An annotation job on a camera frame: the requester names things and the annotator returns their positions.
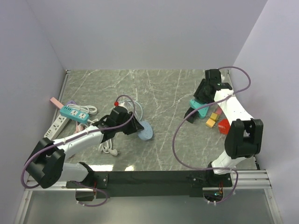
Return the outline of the teal triangular socket adapter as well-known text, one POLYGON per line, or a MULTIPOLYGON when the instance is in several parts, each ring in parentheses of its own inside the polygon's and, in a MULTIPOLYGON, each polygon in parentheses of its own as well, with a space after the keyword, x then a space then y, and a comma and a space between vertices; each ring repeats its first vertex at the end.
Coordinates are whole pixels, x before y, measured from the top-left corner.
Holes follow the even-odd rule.
MULTIPOLYGON (((192 109, 198 109, 200 107, 203 107, 205 104, 201 104, 201 103, 197 102, 195 99, 191 99, 189 101, 189 105, 192 109)), ((200 119, 204 119, 206 117, 208 109, 209 109, 209 106, 205 106, 202 109, 197 111, 200 119)))

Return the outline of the light blue round socket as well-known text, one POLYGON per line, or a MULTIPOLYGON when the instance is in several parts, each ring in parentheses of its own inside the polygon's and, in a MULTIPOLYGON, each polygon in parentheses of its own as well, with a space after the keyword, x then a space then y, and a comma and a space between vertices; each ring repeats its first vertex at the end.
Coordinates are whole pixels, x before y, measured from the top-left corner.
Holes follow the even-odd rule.
POLYGON ((152 139, 153 129, 152 129, 151 125, 149 124, 149 122, 141 121, 141 125, 143 126, 144 129, 137 133, 138 137, 143 141, 152 139))

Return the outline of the pink triangular socket adapter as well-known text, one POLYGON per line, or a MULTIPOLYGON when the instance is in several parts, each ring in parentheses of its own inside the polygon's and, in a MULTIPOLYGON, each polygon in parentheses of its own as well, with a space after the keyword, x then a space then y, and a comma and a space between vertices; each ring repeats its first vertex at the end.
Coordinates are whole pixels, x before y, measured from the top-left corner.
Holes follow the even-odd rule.
POLYGON ((218 115, 221 115, 222 114, 222 109, 220 107, 218 107, 216 110, 215 110, 215 113, 218 114, 218 115))

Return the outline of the red cube socket adapter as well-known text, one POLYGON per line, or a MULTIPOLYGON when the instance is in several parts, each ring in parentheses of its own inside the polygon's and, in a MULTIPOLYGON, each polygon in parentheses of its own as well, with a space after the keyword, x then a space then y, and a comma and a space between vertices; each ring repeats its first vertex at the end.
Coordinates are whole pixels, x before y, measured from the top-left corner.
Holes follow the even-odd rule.
POLYGON ((228 119, 222 119, 218 123, 218 129, 221 134, 227 135, 230 130, 230 123, 228 119))

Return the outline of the teal USB power strip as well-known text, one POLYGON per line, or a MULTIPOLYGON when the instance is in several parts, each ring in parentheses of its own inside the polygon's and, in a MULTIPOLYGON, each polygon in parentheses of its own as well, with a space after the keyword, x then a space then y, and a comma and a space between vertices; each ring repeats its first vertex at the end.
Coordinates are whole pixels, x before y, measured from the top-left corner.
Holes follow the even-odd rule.
POLYGON ((78 123, 87 124, 89 120, 88 113, 79 111, 69 106, 63 106, 59 112, 62 116, 74 120, 78 123))

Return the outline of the purple USB power strip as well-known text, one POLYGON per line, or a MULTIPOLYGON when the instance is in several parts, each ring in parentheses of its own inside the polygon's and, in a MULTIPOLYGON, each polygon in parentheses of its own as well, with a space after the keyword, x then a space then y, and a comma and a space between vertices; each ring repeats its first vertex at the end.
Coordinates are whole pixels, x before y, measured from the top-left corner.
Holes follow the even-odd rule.
POLYGON ((65 104, 65 106, 69 106, 69 105, 77 105, 77 104, 75 103, 75 101, 71 100, 65 104))

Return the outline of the white USB power strip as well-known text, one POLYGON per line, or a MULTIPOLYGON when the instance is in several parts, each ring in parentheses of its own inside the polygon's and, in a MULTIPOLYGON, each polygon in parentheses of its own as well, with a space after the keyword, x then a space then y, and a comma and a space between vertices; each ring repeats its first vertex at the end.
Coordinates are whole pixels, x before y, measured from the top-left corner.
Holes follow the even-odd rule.
POLYGON ((64 117, 62 115, 58 115, 57 118, 54 120, 50 128, 45 133, 44 137, 48 138, 49 140, 54 140, 57 136, 62 132, 64 127, 69 122, 69 118, 64 117))

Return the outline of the pink long power strip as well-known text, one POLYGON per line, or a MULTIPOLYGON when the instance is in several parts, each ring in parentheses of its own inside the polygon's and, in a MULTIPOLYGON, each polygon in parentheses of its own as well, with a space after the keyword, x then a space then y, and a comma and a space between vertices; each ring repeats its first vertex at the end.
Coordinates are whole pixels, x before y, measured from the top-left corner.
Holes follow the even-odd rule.
POLYGON ((63 107, 64 107, 64 105, 61 103, 61 102, 59 102, 56 98, 54 98, 54 97, 52 97, 51 99, 50 99, 50 102, 57 108, 57 109, 62 109, 63 107))

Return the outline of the yellow USB charger plug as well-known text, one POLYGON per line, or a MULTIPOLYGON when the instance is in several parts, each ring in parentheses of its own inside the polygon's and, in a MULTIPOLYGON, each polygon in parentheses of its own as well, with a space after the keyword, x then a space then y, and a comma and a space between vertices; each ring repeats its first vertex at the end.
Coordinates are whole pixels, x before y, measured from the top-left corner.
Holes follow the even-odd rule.
POLYGON ((210 119, 217 122, 219 120, 219 114, 213 112, 210 116, 210 119))

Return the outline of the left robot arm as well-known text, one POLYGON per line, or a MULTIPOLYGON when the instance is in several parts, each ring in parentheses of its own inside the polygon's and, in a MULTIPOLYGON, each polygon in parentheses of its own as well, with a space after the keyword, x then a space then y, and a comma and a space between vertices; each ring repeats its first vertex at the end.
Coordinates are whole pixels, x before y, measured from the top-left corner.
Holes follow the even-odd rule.
POLYGON ((40 140, 26 161, 22 173, 28 172, 43 189, 59 180, 73 181, 82 187, 92 187, 96 183, 95 172, 84 162, 66 163, 65 160, 93 145, 112 139, 116 133, 125 135, 144 130, 142 122, 125 107, 115 107, 83 131, 66 138, 40 140))

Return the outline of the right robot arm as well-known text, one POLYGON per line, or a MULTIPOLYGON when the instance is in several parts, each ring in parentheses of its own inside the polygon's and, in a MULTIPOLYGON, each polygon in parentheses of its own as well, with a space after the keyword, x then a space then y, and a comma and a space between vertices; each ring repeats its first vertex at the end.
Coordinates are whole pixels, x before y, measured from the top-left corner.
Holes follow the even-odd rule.
POLYGON ((220 69, 206 70, 193 95, 198 106, 191 106, 184 116, 192 123, 199 110, 217 104, 228 120, 224 151, 211 162, 213 170, 205 174, 205 181, 210 186, 216 186, 221 175, 227 174, 241 161, 260 153, 263 122, 254 119, 236 98, 237 93, 247 89, 233 90, 230 83, 223 82, 220 69))

